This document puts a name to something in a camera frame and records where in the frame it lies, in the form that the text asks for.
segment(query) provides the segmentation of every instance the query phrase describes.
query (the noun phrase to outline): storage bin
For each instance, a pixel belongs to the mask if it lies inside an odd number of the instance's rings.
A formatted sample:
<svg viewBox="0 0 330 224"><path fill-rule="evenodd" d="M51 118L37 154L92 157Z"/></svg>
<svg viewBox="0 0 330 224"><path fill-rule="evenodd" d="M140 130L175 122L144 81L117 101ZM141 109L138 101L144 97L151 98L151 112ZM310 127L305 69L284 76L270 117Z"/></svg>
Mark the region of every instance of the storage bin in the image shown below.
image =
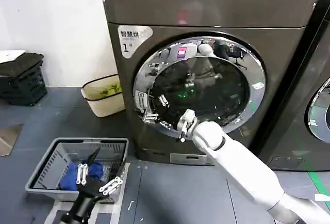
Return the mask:
<svg viewBox="0 0 330 224"><path fill-rule="evenodd" d="M34 106L38 103L47 94L40 69L42 63L38 62L16 77L0 75L0 99L13 105Z"/></svg>
<svg viewBox="0 0 330 224"><path fill-rule="evenodd" d="M109 86L116 83L119 83L119 77L114 74L87 82L81 88L82 96L96 116L105 117L125 109L121 92L107 97L103 97L101 94Z"/></svg>
<svg viewBox="0 0 330 224"><path fill-rule="evenodd" d="M128 140L125 138L57 138L55 139L28 180L28 193L43 194L55 200L73 202L77 190L61 190L59 183L66 175L69 164L81 163L98 147L101 147L95 162L103 165L101 178L105 183L121 175L127 156ZM114 203L120 188L101 202Z"/></svg>

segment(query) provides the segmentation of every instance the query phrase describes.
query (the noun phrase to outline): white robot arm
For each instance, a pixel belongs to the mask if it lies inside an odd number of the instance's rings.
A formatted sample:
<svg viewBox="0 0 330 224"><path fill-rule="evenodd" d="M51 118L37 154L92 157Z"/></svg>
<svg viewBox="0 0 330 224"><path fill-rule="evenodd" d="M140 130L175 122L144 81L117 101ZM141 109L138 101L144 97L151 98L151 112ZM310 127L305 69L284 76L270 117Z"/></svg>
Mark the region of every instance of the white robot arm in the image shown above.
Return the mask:
<svg viewBox="0 0 330 224"><path fill-rule="evenodd" d="M194 111L188 109L177 129L181 142L185 136L191 138L247 199L262 206L276 220L283 224L330 223L330 215L316 203L285 193L276 174L217 123L198 123Z"/></svg>

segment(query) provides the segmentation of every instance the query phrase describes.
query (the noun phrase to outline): white wall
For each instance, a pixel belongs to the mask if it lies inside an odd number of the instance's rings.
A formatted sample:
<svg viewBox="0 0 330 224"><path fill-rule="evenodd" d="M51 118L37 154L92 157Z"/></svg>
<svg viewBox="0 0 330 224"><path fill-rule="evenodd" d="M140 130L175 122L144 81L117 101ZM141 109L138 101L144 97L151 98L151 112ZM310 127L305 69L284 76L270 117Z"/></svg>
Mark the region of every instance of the white wall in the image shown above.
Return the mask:
<svg viewBox="0 0 330 224"><path fill-rule="evenodd" d="M102 0L0 0L0 50L45 56L49 86L117 72Z"/></svg>

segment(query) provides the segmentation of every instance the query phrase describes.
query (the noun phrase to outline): floor tile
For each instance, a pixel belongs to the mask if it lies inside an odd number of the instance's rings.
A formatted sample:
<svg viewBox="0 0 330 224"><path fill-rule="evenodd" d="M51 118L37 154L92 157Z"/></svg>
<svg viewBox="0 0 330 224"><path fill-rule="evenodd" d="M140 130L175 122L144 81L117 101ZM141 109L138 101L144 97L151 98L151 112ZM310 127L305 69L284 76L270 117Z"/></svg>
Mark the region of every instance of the floor tile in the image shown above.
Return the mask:
<svg viewBox="0 0 330 224"><path fill-rule="evenodd" d="M125 184L125 194L120 211L119 224L134 223L138 193L142 175L142 163L131 163Z"/></svg>
<svg viewBox="0 0 330 224"><path fill-rule="evenodd" d="M3 223L43 223L36 220L40 220L40 216L52 208L53 200L49 197L25 193L25 184L43 154L44 150L12 151L8 156L0 157L0 210Z"/></svg>
<svg viewBox="0 0 330 224"><path fill-rule="evenodd" d="M318 193L307 172L277 171L276 175L282 188L292 196L313 200L315 193ZM318 205L329 212L324 202L319 202Z"/></svg>
<svg viewBox="0 0 330 224"><path fill-rule="evenodd" d="M215 167L146 163L135 224L236 224L225 177Z"/></svg>
<svg viewBox="0 0 330 224"><path fill-rule="evenodd" d="M126 113L96 117L85 108L40 107L29 117L14 149L47 148L57 137L123 137L127 132Z"/></svg>
<svg viewBox="0 0 330 224"><path fill-rule="evenodd" d="M232 197L237 224L274 224L272 216L259 205L248 201L230 183L229 190Z"/></svg>
<svg viewBox="0 0 330 224"><path fill-rule="evenodd" d="M80 87L48 87L47 95L35 107L85 107Z"/></svg>
<svg viewBox="0 0 330 224"><path fill-rule="evenodd" d="M8 127L25 123L33 112L34 109L29 106L8 105L6 108L0 108L0 126Z"/></svg>

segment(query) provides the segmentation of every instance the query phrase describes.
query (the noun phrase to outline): plastic laundry basket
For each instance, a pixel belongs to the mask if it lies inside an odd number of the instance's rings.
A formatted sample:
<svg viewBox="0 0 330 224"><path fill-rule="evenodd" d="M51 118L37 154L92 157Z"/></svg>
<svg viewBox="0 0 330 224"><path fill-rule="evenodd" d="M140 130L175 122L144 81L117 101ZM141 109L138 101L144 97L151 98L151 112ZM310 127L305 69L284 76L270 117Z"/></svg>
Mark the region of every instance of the plastic laundry basket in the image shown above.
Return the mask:
<svg viewBox="0 0 330 224"><path fill-rule="evenodd" d="M95 162L103 165L101 178L109 182L121 175L127 155L128 140L125 138L57 138L55 139L25 186L28 193L44 194L55 200L73 202L78 197L76 190L61 190L59 183L66 175L69 164L81 163L98 147L101 147ZM114 203L120 188L101 202Z"/></svg>
<svg viewBox="0 0 330 224"><path fill-rule="evenodd" d="M115 83L119 83L117 74L89 81L81 88L82 96L87 100L96 116L106 117L125 109L121 92L108 97L100 97L100 93L104 89Z"/></svg>

